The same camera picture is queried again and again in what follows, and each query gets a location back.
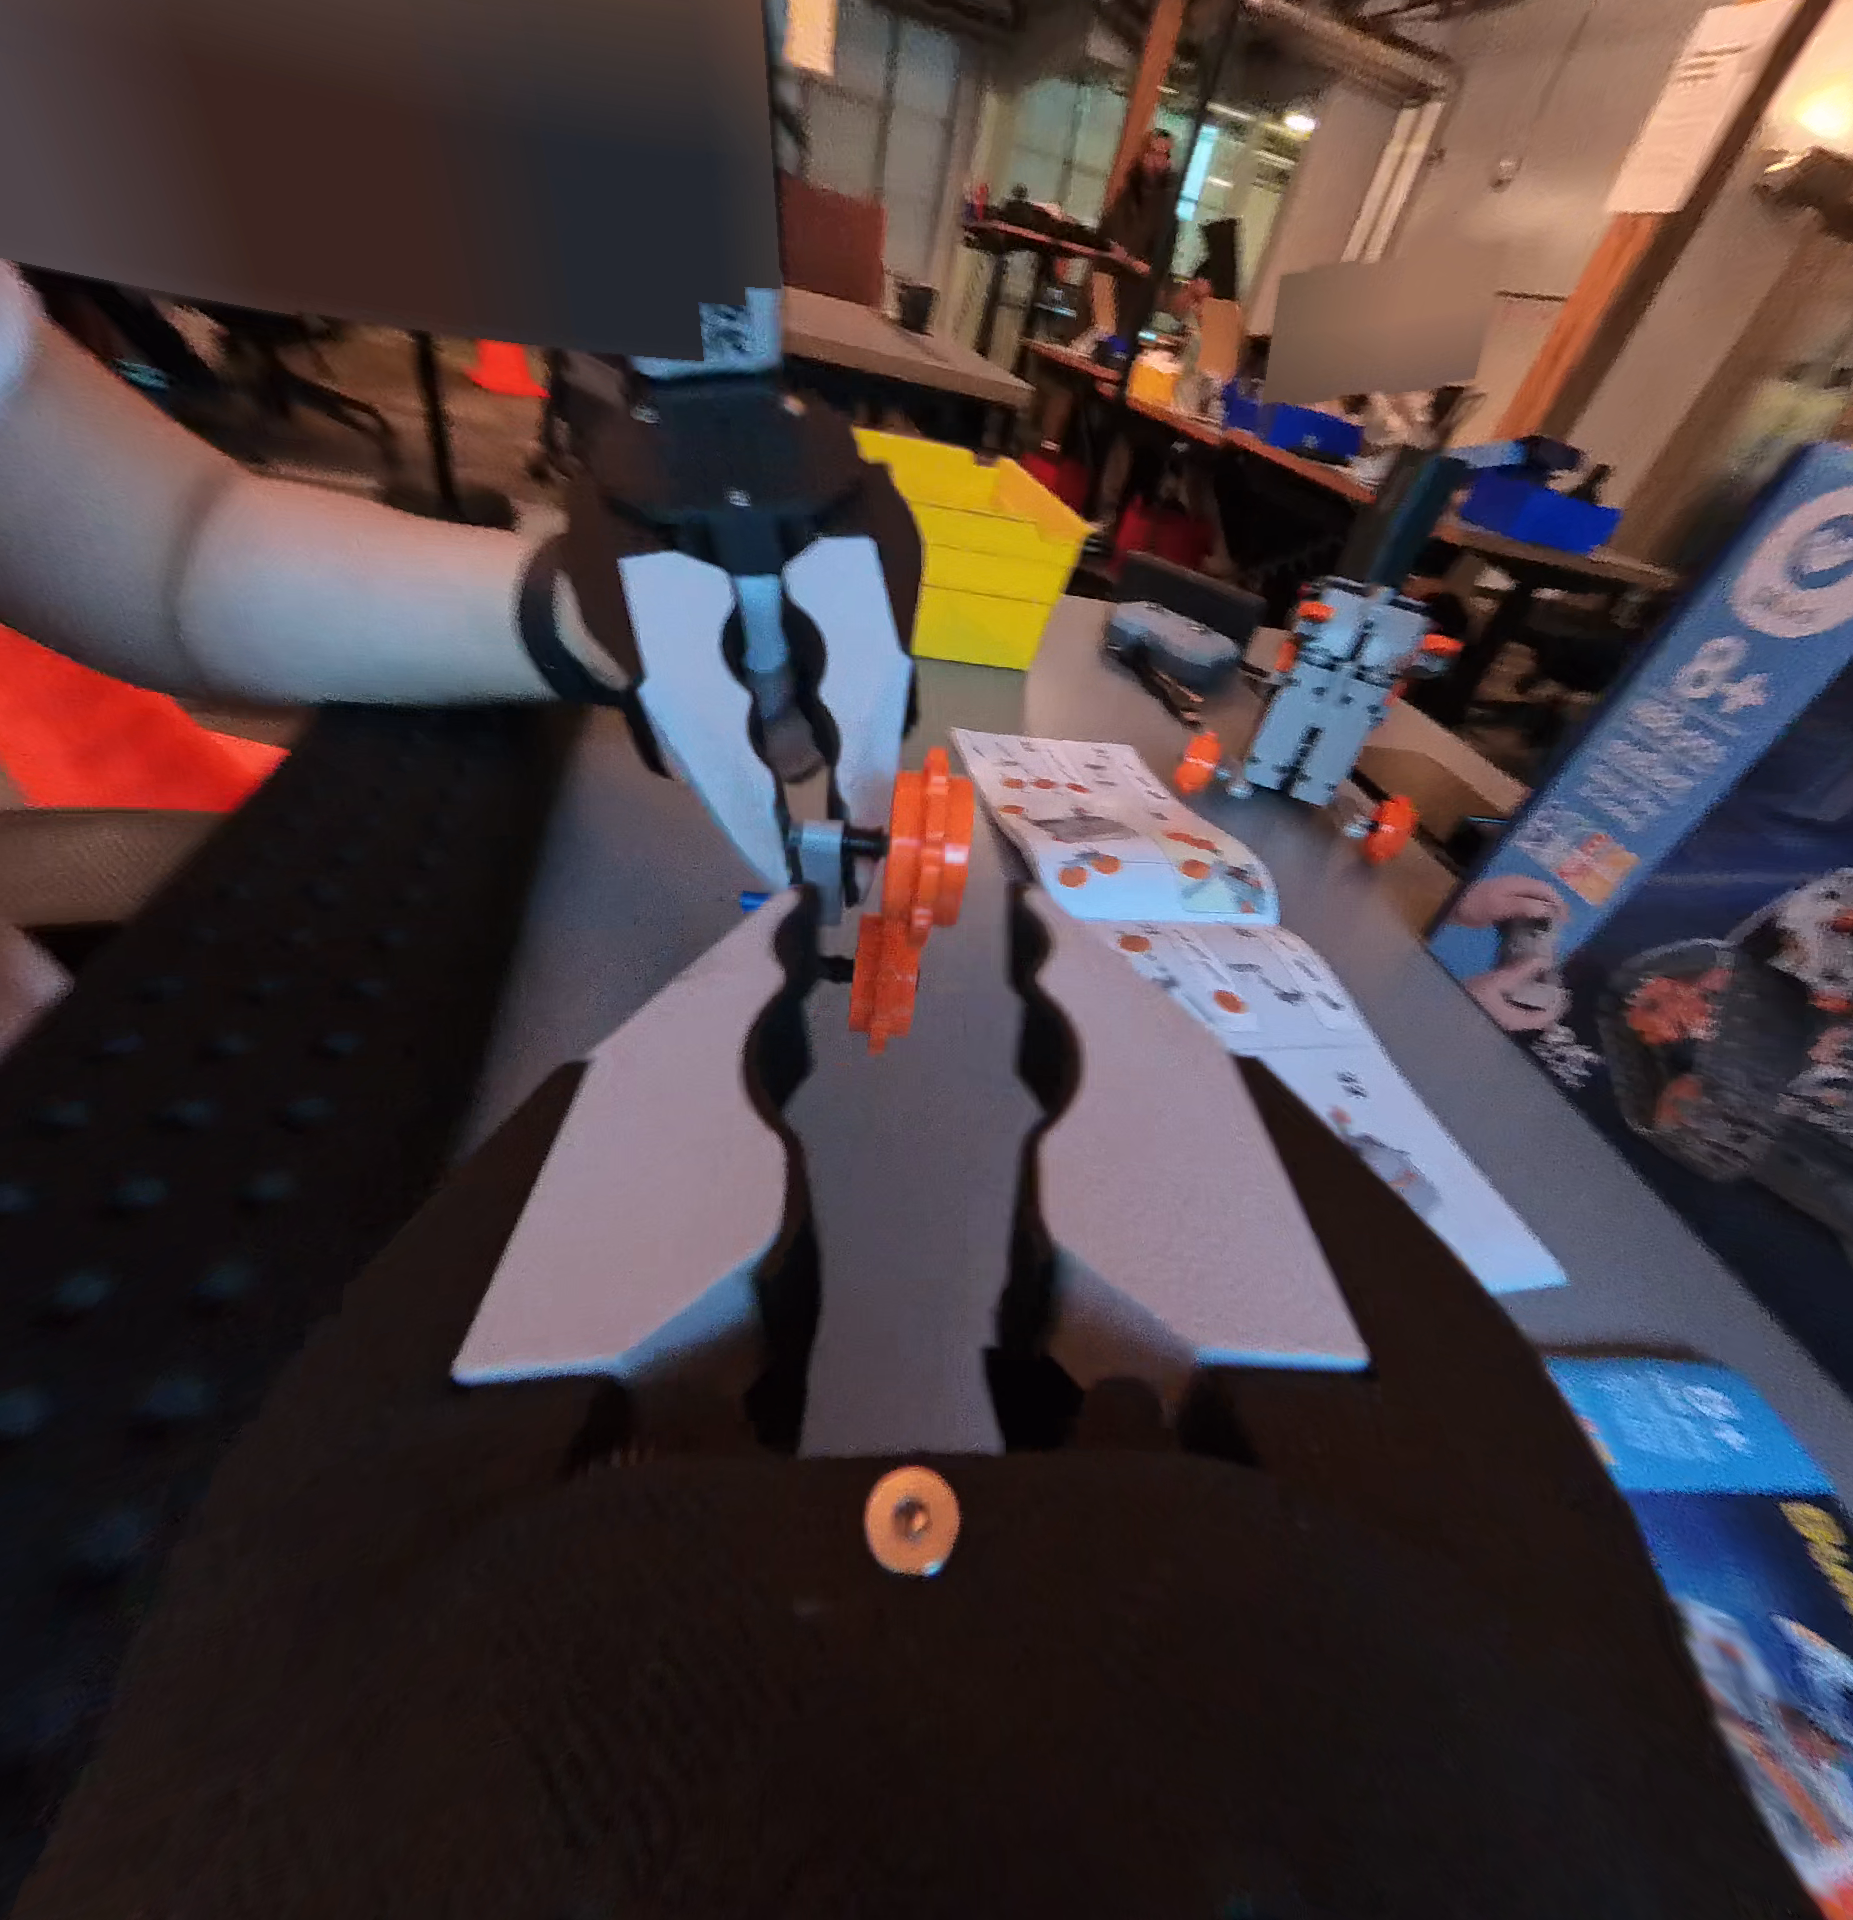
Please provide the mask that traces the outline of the orange plastic object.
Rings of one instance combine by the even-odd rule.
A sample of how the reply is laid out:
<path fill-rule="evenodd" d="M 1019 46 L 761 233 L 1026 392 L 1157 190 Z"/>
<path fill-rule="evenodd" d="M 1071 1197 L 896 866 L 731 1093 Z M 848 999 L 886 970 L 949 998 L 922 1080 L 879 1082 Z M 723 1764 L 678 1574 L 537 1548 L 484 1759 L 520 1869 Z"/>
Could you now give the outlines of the orange plastic object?
<path fill-rule="evenodd" d="M 29 806 L 226 814 L 284 759 L 0 624 L 0 770 Z"/>

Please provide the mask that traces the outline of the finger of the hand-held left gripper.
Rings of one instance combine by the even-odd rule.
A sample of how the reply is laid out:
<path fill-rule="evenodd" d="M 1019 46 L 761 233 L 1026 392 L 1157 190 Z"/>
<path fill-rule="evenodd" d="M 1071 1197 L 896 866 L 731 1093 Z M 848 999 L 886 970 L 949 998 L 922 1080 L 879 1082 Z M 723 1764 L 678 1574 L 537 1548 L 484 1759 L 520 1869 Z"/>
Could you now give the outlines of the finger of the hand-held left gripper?
<path fill-rule="evenodd" d="M 851 908 L 890 827 L 913 659 L 871 539 L 817 541 L 783 570 L 783 590 L 808 643 L 794 687 L 824 763 L 787 791 L 787 858 L 824 908 Z"/>
<path fill-rule="evenodd" d="M 640 658 L 636 700 L 666 761 L 771 891 L 792 886 L 782 781 L 755 737 L 755 697 L 725 658 L 732 579 L 675 552 L 619 560 Z"/>

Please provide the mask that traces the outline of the person's left hand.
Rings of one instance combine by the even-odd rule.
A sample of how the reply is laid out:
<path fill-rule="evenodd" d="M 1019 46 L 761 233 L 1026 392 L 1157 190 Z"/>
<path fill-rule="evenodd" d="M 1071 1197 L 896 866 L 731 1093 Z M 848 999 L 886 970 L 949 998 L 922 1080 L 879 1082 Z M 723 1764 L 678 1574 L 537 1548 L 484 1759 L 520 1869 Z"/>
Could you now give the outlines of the person's left hand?
<path fill-rule="evenodd" d="M 799 687 L 789 669 L 752 678 L 752 697 L 761 722 L 761 751 L 775 776 L 787 785 L 820 774 L 826 761 L 814 739 L 814 727 L 799 705 Z"/>

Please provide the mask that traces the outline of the grey battery box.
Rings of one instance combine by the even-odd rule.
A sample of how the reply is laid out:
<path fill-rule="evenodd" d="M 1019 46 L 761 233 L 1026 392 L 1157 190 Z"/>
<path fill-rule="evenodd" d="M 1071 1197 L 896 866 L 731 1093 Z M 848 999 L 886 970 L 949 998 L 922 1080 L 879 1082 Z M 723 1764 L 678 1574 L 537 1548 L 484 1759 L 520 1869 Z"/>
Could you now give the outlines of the grey battery box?
<path fill-rule="evenodd" d="M 1106 618 L 1106 653 L 1135 673 L 1178 684 L 1193 697 L 1243 680 L 1243 649 L 1224 631 L 1153 601 L 1118 602 Z"/>

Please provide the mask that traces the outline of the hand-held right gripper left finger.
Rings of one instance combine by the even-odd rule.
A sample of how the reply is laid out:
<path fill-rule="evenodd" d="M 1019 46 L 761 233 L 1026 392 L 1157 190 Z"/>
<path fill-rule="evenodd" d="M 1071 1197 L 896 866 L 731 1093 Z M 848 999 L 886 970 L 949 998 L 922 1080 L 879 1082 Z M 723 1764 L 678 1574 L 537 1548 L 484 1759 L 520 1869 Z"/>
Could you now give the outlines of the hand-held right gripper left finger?
<path fill-rule="evenodd" d="M 772 1453 L 800 1439 L 818 1324 L 808 1159 L 818 901 L 772 893 L 578 1068 L 451 1377 L 731 1393 Z"/>

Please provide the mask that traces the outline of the white paper notice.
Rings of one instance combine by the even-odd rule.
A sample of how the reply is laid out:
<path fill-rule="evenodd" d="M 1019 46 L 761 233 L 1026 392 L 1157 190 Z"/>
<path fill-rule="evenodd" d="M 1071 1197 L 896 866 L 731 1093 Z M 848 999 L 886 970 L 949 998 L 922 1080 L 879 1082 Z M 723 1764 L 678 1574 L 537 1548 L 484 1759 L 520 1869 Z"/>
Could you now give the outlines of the white paper notice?
<path fill-rule="evenodd" d="M 1725 4 L 1697 20 L 1610 183 L 1607 214 L 1682 211 L 1751 97 L 1794 8 L 1791 3 Z"/>

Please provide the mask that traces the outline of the yellow storage bin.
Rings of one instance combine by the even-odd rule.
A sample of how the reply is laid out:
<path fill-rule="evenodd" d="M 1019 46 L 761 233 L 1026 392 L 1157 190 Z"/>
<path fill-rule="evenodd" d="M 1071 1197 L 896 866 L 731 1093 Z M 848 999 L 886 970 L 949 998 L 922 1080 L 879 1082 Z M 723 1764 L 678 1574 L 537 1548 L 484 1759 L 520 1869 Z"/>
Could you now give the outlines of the yellow storage bin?
<path fill-rule="evenodd" d="M 1029 671 L 1087 520 L 1019 461 L 869 428 L 854 438 L 868 461 L 890 468 L 919 537 L 913 656 Z"/>

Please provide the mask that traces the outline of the brown cardboard box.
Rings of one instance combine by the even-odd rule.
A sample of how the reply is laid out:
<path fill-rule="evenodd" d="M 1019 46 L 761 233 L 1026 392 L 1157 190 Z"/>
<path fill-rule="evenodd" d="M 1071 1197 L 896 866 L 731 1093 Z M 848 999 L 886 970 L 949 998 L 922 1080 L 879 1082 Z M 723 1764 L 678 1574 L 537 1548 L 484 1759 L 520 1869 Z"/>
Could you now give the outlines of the brown cardboard box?
<path fill-rule="evenodd" d="M 1419 813 L 1419 837 L 1450 849 L 1454 837 L 1517 817 L 1528 785 L 1413 705 L 1390 705 L 1355 761 L 1355 781 Z"/>

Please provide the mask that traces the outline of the grey toy robot model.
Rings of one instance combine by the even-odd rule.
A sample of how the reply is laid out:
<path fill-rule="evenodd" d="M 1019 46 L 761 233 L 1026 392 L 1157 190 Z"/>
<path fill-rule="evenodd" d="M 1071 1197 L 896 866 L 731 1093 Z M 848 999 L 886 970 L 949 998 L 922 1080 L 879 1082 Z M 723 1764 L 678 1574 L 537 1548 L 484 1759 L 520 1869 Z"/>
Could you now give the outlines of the grey toy robot model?
<path fill-rule="evenodd" d="M 1333 804 L 1400 684 L 1443 675 L 1467 643 L 1432 606 L 1395 588 L 1325 579 L 1301 592 L 1275 665 L 1259 675 L 1267 702 L 1251 742 L 1228 756 L 1216 733 L 1196 733 L 1173 767 L 1182 796 L 1220 785 L 1243 798 L 1267 791 Z"/>

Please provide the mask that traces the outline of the blue robot kit box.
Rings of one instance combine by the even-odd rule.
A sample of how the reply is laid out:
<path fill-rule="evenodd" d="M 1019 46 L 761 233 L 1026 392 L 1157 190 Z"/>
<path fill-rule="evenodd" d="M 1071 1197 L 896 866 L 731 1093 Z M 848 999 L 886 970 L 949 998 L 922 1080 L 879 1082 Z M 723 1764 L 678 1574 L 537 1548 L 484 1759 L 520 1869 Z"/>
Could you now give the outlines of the blue robot kit box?
<path fill-rule="evenodd" d="M 1853 443 L 1764 481 L 1430 953 L 1853 1401 Z"/>

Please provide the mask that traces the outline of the person's left forearm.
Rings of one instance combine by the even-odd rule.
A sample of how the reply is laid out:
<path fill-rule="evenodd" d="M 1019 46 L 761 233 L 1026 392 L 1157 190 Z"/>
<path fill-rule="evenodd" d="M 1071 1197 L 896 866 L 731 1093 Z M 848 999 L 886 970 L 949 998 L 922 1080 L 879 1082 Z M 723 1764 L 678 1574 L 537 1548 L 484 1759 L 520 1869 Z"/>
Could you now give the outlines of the person's left forearm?
<path fill-rule="evenodd" d="M 0 323 L 0 624 L 222 705 L 542 705 L 525 541 L 268 479 L 27 301 Z"/>

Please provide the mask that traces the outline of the open instruction manual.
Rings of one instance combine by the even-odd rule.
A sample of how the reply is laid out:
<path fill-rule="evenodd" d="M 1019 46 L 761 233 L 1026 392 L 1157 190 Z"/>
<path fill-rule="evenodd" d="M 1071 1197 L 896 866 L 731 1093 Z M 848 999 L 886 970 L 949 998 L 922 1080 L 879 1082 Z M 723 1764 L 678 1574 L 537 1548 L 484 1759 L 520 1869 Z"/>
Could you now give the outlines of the open instruction manual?
<path fill-rule="evenodd" d="M 1329 963 L 1279 920 L 1274 872 L 1127 743 L 951 733 L 1036 883 L 1234 1058 L 1267 1064 L 1499 1298 L 1558 1260 L 1409 1086 Z"/>

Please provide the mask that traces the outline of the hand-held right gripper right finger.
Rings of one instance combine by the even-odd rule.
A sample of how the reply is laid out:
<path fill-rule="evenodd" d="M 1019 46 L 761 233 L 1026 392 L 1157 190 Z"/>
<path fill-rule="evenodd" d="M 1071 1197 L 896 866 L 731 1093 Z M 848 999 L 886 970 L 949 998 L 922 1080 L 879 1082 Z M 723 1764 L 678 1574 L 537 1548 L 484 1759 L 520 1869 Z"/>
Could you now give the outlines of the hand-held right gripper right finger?
<path fill-rule="evenodd" d="M 1008 908 L 1008 985 L 1036 1114 L 992 1321 L 1006 1450 L 1066 1445 L 1118 1381 L 1176 1425 L 1228 1374 L 1363 1374 L 1367 1345 L 1243 1060 L 1029 888 Z"/>

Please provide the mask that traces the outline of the background wooden desk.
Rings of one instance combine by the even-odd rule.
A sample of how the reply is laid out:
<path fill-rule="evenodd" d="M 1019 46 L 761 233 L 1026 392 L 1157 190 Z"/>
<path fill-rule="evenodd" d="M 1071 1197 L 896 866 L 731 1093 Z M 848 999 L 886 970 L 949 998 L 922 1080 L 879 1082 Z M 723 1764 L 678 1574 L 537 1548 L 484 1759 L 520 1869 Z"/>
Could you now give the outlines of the background wooden desk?
<path fill-rule="evenodd" d="M 1355 508 L 1367 508 L 1375 502 L 1375 489 L 1351 474 L 1349 468 L 1311 461 L 1289 447 L 1275 447 L 1263 438 L 1246 430 L 1216 425 L 1197 415 L 1178 410 L 1172 404 L 1153 404 L 1147 400 L 1130 400 L 1117 388 L 1111 370 L 1071 347 L 1052 343 L 1024 343 L 1021 354 L 1041 362 L 1045 369 L 1067 374 L 1085 381 L 1106 400 L 1117 400 L 1121 410 L 1132 419 L 1145 419 L 1163 428 L 1176 441 L 1190 441 L 1213 453 L 1235 453 L 1263 468 L 1279 470 L 1312 492 L 1339 496 Z M 1546 548 L 1528 541 L 1513 541 L 1491 529 L 1467 522 L 1454 513 L 1446 513 L 1433 527 L 1433 541 L 1490 559 L 1507 573 L 1559 575 L 1567 581 L 1598 582 L 1623 592 L 1668 593 L 1679 588 L 1679 575 L 1661 566 L 1645 563 L 1632 556 L 1612 553 L 1603 548 L 1588 553 L 1569 553 L 1558 548 Z"/>

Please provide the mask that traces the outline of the orange wheel grey beam assembly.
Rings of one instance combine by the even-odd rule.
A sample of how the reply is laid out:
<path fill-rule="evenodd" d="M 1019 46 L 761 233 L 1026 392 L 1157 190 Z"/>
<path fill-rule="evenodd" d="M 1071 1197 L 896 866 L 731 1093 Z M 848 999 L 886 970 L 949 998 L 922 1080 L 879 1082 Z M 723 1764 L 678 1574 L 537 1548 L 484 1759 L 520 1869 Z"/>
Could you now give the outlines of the orange wheel grey beam assembly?
<path fill-rule="evenodd" d="M 885 825 L 794 822 L 785 835 L 792 883 L 814 891 L 820 918 L 858 910 L 851 958 L 826 970 L 850 987 L 848 1026 L 871 1054 L 912 1031 L 931 933 L 961 918 L 976 814 L 976 783 L 936 745 L 896 774 Z"/>

